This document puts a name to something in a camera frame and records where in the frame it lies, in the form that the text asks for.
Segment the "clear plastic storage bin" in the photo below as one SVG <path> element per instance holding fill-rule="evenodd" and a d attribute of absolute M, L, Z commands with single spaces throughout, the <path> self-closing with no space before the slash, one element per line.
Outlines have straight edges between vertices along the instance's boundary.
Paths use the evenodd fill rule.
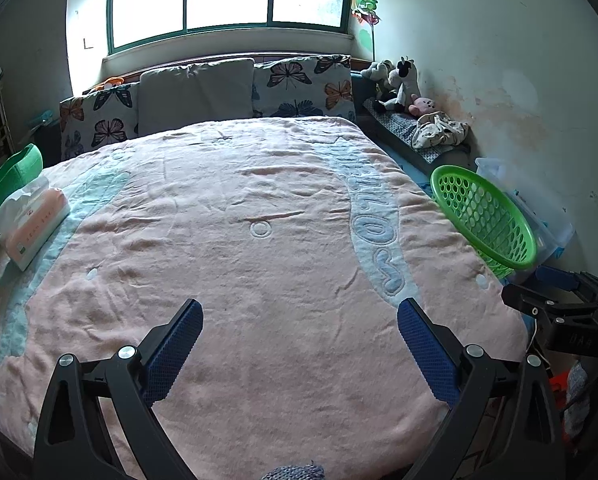
<path fill-rule="evenodd" d="M 575 228 L 549 193 L 520 168 L 503 159 L 477 157 L 477 174 L 500 188 L 527 219 L 537 240 L 537 264 L 561 258 Z"/>

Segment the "green mesh plastic basket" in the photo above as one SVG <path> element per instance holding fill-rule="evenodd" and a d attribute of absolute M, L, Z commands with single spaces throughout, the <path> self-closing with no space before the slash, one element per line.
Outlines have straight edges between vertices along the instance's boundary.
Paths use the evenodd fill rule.
<path fill-rule="evenodd" d="M 534 265 L 534 232 L 513 201 L 494 184 L 460 166 L 443 165 L 433 170 L 430 186 L 442 212 L 497 278 L 503 280 Z"/>

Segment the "pink towel blanket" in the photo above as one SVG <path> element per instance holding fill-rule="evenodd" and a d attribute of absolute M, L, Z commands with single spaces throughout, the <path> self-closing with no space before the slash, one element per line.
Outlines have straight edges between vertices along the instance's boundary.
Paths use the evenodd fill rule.
<path fill-rule="evenodd" d="M 108 358 L 188 298 L 203 331 L 155 412 L 201 479 L 414 462 L 447 408 L 395 325 L 405 298 L 493 358 L 525 353 L 473 247 L 346 120 L 204 122 L 45 177 L 69 216 L 26 270 L 0 247 L 0 432 L 22 450 L 63 353 Z"/>

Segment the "crumpled beige cloth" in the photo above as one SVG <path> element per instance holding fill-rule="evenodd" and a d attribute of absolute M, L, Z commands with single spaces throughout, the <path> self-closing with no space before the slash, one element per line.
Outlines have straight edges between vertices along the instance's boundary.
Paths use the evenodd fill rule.
<path fill-rule="evenodd" d="M 470 126 L 457 122 L 444 112 L 425 114 L 418 118 L 411 146 L 415 150 L 440 145 L 459 145 L 467 137 Z"/>

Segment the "pink tissue pack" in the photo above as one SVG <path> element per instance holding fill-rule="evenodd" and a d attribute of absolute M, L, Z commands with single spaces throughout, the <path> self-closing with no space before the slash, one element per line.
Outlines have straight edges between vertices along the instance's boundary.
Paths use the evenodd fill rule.
<path fill-rule="evenodd" d="M 64 191 L 38 176 L 0 205 L 0 246 L 24 271 L 68 214 Z"/>

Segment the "checkered bench cushion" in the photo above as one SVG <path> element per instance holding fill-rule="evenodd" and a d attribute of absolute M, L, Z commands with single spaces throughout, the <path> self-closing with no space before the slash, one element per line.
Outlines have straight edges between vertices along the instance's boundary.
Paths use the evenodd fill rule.
<path fill-rule="evenodd" d="M 412 139 L 417 121 L 403 113 L 378 114 L 373 108 L 372 99 L 364 101 L 362 112 L 357 115 L 357 125 L 385 151 L 399 156 L 426 176 L 430 176 L 434 169 L 442 165 L 473 168 L 470 144 L 463 142 L 459 145 L 413 148 Z"/>

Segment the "pink plush toy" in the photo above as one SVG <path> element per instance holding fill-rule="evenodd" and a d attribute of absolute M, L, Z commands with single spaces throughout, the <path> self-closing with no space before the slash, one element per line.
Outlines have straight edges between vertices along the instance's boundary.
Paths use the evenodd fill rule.
<path fill-rule="evenodd" d="M 413 117 L 418 118 L 427 114 L 435 113 L 437 111 L 437 104 L 432 99 L 423 98 L 422 96 L 412 94 L 411 104 L 407 108 L 407 111 Z"/>

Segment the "green fabric holder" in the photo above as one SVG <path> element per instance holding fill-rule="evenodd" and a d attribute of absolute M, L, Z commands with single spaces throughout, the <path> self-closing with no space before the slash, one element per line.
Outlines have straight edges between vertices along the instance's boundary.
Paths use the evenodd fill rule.
<path fill-rule="evenodd" d="M 43 169 L 43 156 L 35 144 L 28 144 L 0 166 L 0 205 L 13 192 L 36 179 Z"/>

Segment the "cow plush toy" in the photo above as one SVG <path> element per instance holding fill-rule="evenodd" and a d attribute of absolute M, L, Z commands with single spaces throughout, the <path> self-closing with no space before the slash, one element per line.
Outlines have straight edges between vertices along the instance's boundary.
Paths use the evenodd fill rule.
<path fill-rule="evenodd" d="M 414 61 L 401 56 L 395 66 L 387 68 L 387 78 L 383 82 L 387 91 L 395 91 L 395 96 L 385 101 L 376 99 L 373 110 L 378 114 L 406 112 L 413 102 L 413 94 L 419 94 L 417 78 Z"/>

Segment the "left butterfly cushion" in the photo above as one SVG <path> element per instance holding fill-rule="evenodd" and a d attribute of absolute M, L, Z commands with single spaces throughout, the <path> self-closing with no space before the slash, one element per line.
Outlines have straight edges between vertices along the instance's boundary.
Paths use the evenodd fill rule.
<path fill-rule="evenodd" d="M 138 83 L 120 84 L 59 104 L 61 159 L 138 137 Z"/>

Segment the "butterfly cushion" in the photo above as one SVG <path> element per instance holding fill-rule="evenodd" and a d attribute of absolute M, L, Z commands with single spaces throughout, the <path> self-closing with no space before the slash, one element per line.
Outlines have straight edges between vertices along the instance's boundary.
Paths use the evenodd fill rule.
<path fill-rule="evenodd" d="M 334 116 L 355 122 L 349 55 L 311 55 L 256 64 L 256 117 Z"/>
<path fill-rule="evenodd" d="M 138 137 L 138 83 L 120 84 L 59 104 L 61 159 Z"/>

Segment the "grey middle cushion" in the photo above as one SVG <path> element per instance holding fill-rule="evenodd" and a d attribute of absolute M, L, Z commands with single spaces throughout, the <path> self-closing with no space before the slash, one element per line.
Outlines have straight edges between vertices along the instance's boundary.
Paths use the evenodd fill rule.
<path fill-rule="evenodd" d="M 139 76 L 138 134 L 253 116 L 251 58 L 147 70 Z"/>

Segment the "grey white plush toy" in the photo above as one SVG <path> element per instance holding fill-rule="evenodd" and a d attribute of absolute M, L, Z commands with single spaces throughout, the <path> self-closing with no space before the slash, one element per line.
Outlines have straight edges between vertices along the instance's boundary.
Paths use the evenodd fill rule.
<path fill-rule="evenodd" d="M 389 74 L 395 68 L 389 60 L 372 62 L 368 68 L 361 70 L 361 76 L 367 80 L 373 81 L 376 87 L 381 90 L 391 90 Z"/>

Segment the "right butterfly cushion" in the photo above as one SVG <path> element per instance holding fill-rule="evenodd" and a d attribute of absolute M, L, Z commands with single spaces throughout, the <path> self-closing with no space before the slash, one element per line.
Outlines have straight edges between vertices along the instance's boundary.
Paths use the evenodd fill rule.
<path fill-rule="evenodd" d="M 355 122 L 349 55 L 311 55 L 256 64 L 256 117 L 334 116 Z"/>

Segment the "colourful pinwheel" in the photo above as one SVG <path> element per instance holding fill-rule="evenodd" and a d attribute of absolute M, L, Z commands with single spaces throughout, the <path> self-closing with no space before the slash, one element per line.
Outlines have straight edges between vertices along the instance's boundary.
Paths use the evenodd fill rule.
<path fill-rule="evenodd" d="M 366 50 L 372 54 L 372 61 L 376 61 L 375 27 L 380 22 L 377 14 L 378 0 L 351 0 L 351 14 L 360 25 L 366 28 L 360 32 L 359 40 Z"/>

